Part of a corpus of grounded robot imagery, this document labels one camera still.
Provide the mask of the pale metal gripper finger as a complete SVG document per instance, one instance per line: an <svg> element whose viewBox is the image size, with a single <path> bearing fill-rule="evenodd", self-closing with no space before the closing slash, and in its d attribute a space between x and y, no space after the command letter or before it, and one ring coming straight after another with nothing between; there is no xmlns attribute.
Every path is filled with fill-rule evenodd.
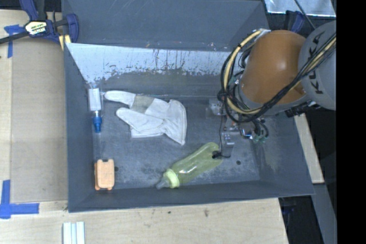
<svg viewBox="0 0 366 244"><path fill-rule="evenodd" d="M230 134L221 133L221 155L223 157L231 157L235 142Z"/></svg>

